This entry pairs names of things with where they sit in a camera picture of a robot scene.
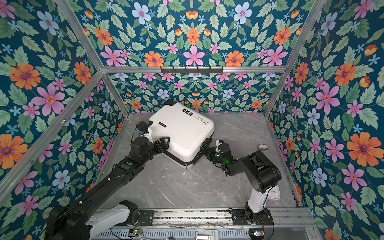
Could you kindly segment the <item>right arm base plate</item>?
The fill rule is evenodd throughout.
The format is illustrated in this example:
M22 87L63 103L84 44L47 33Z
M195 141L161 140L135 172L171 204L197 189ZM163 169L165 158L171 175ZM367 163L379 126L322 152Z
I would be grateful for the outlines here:
M253 213L250 209L229 208L235 226L273 226L274 220L270 210L264 209L259 213Z

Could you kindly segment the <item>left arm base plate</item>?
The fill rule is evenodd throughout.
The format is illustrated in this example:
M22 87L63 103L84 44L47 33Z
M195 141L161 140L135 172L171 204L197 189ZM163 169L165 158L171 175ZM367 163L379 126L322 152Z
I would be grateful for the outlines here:
M155 211L154 210L139 210L138 226L150 227L153 224Z

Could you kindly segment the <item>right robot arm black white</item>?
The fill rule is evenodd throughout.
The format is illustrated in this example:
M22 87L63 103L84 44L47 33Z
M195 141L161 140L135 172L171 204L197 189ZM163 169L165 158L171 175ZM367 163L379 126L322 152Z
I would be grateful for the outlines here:
M282 179L280 170L260 150L235 159L228 143L216 141L216 146L204 151L206 158L220 168L226 176L245 174L252 186L252 193L245 205L245 217L250 224L257 224L269 214L266 203L272 189Z

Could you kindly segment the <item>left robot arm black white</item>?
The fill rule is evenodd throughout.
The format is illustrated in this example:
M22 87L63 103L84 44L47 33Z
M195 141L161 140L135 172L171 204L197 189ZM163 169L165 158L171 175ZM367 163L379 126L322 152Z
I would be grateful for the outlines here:
M45 231L45 240L89 240L91 226L87 221L95 211L117 190L133 180L155 155L164 153L170 146L170 138L163 137L150 142L137 137L131 143L131 151L112 171L84 196L69 205L51 210Z

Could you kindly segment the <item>white black suitcase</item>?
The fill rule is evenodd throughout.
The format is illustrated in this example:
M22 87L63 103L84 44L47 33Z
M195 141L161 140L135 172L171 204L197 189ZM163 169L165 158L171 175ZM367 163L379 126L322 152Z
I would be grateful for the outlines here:
M202 157L212 142L215 124L213 120L185 105L168 100L149 118L148 123L141 121L136 127L141 134L151 129L153 143L169 137L170 146L164 155L187 168Z

